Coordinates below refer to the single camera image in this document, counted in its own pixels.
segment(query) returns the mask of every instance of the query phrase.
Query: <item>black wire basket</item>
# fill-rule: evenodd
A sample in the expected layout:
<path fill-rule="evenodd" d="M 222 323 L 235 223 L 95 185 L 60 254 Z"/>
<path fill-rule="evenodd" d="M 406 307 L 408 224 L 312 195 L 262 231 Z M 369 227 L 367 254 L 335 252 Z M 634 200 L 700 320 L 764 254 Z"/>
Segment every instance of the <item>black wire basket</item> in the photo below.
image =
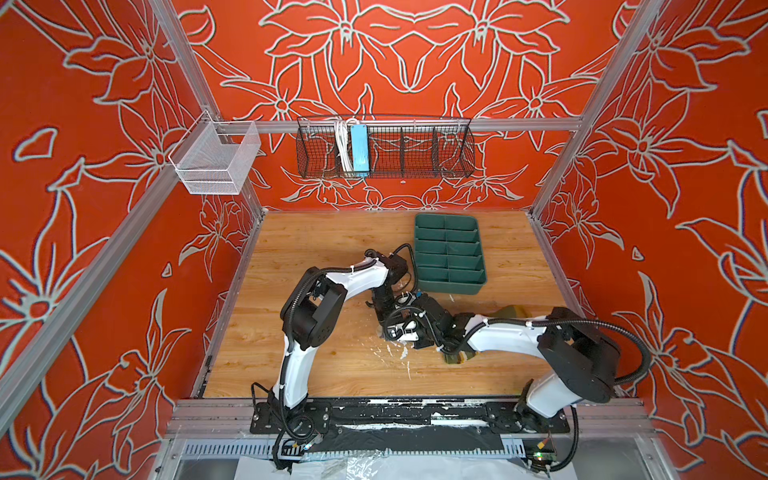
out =
<path fill-rule="evenodd" d="M 369 169 L 344 171 L 334 124 L 355 118 L 368 128 Z M 296 160 L 303 178 L 459 178 L 475 172 L 475 138 L 470 119 L 366 115 L 301 117 Z M 352 141 L 347 126 L 347 153 Z"/>

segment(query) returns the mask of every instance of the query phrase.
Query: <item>wire basket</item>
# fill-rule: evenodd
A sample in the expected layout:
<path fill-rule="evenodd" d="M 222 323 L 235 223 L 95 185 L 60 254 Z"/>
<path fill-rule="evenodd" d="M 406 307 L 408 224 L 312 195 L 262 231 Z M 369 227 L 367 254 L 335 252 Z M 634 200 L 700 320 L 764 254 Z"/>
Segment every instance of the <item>wire basket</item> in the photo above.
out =
<path fill-rule="evenodd" d="M 339 159 L 334 124 L 352 115 L 301 117 L 296 159 L 303 178 L 458 178 L 475 172 L 475 138 L 468 118 L 368 115 L 369 169 L 345 171 Z M 352 142 L 347 127 L 347 151 Z"/>
<path fill-rule="evenodd" d="M 219 133 L 225 124 L 239 124 L 245 134 Z M 213 121 L 204 111 L 168 157 L 189 193 L 236 195 L 260 147 L 259 131 L 252 121 Z"/>

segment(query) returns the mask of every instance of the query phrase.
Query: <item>white cable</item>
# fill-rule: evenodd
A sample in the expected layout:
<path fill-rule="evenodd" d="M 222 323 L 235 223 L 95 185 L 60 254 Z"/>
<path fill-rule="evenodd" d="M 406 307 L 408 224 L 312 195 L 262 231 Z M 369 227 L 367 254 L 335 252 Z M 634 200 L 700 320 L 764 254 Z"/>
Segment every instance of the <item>white cable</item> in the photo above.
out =
<path fill-rule="evenodd" d="M 349 153 L 347 153 L 347 146 L 349 145 L 349 126 L 358 123 L 360 122 L 356 118 L 350 118 L 347 121 L 339 119 L 333 123 L 333 129 L 336 132 L 336 146 L 339 148 L 339 160 L 341 161 L 341 168 L 345 172 L 355 170 Z"/>

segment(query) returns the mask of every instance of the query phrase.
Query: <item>white wire basket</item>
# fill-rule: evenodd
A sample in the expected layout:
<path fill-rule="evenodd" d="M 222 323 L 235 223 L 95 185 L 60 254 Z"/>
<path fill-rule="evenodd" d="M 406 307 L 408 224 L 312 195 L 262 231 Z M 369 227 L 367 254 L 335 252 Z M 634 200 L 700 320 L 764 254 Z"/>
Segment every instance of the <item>white wire basket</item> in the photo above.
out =
<path fill-rule="evenodd" d="M 245 133 L 219 133 L 225 124 L 245 127 Z M 169 158 L 189 193 L 236 195 L 243 188 L 260 147 L 259 131 L 252 121 L 214 121 L 204 111 Z"/>

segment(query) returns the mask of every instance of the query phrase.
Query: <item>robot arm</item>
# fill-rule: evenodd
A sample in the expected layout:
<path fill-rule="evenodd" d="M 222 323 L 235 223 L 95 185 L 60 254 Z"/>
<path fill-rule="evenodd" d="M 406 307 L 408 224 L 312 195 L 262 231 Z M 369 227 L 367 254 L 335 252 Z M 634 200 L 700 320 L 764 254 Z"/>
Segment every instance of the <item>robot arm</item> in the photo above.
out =
<path fill-rule="evenodd" d="M 343 304 L 367 290 L 372 290 L 373 305 L 387 339 L 396 336 L 412 340 L 416 348 L 437 344 L 444 352 L 450 344 L 467 351 L 502 350 L 547 360 L 552 371 L 530 382 L 519 402 L 521 415 L 528 415 L 532 424 L 540 417 L 551 418 L 581 399 L 609 400 L 619 357 L 616 344 L 594 327 L 536 325 L 539 320 L 567 323 L 568 319 L 580 319 L 570 310 L 556 308 L 550 316 L 530 319 L 522 325 L 489 323 L 488 317 L 471 313 L 452 316 L 425 293 L 408 294 L 396 300 L 392 285 L 408 271 L 407 263 L 396 254 L 385 257 L 370 250 L 366 255 L 363 262 L 347 273 L 319 276 L 316 285 L 301 299 L 290 327 L 297 345 L 289 351 L 286 335 L 285 381 L 281 384 L 278 380 L 273 387 L 277 399 L 282 395 L 280 403 L 286 410 L 295 409 L 307 397 L 307 381 L 317 348 L 333 331 Z M 283 307 L 280 316 L 284 331 L 291 301 L 303 281 L 317 272 L 316 268 L 307 270 Z M 319 304 L 310 301 L 310 297 L 319 300 Z"/>
<path fill-rule="evenodd" d="M 354 271 L 355 267 L 367 268 Z M 342 305 L 359 293 L 382 286 L 390 277 L 390 269 L 377 258 L 366 258 L 351 268 L 353 270 L 351 273 L 327 273 L 321 277 L 318 280 L 318 286 L 308 295 L 320 300 L 319 304 L 315 306 L 309 298 L 306 298 L 296 310 L 292 329 L 293 336 L 299 345 L 289 353 L 288 336 L 284 337 L 283 355 L 284 362 L 287 362 L 285 384 L 280 385 L 278 379 L 272 388 L 275 396 L 278 396 L 280 388 L 283 388 L 285 408 L 292 409 L 307 397 L 307 381 L 317 348 L 328 339 L 336 326 Z M 315 272 L 316 269 L 311 268 L 306 271 L 304 277 L 311 276 Z M 283 321 L 285 321 L 288 305 L 286 303 L 280 313 Z"/>

